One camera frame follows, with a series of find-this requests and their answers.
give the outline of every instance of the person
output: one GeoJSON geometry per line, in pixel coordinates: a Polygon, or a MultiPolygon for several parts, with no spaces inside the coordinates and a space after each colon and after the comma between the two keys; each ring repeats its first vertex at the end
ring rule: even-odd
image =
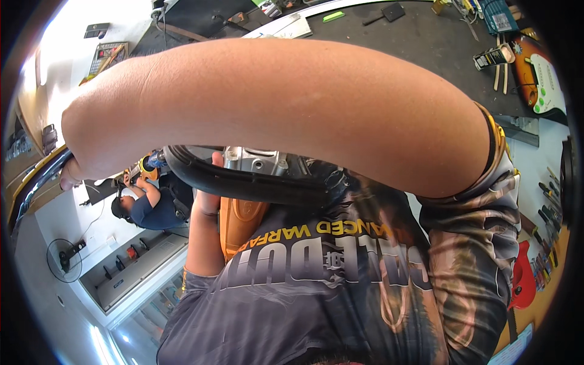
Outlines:
{"type": "MultiPolygon", "coordinates": [[[[198,192],[186,290],[158,364],[492,356],[519,251],[520,175],[489,112],[441,77],[348,44],[213,40],[101,73],[63,113],[62,132],[75,157],[64,189],[161,144],[279,150],[314,158],[311,171],[341,166],[333,170],[346,176],[330,206],[272,204],[227,263],[220,198],[198,192]],[[103,145],[113,146],[108,158],[103,145]],[[422,205],[427,239],[404,192],[422,205]]],[[[213,163],[222,164],[219,153],[213,163]]]]}
{"type": "Polygon", "coordinates": [[[139,177],[134,185],[130,182],[128,174],[124,174],[124,185],[136,194],[138,199],[131,195],[116,197],[112,201],[112,214],[115,217],[155,231],[178,227],[184,223],[176,216],[174,197],[168,188],[158,190],[142,177],[139,177]]]}

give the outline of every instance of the t-shirt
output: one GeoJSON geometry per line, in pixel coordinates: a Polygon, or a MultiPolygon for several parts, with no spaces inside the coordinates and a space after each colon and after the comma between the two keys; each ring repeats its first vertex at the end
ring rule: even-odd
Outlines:
{"type": "Polygon", "coordinates": [[[135,201],[130,211],[130,217],[139,226],[148,230],[167,230],[177,227],[184,222],[176,217],[175,204],[170,191],[160,189],[160,200],[154,208],[146,195],[135,201]]]}
{"type": "Polygon", "coordinates": [[[158,364],[488,362],[520,229],[519,174],[492,128],[473,186],[418,197],[429,241],[405,193],[350,171],[332,207],[272,205],[218,276],[185,272],[158,364]]]}

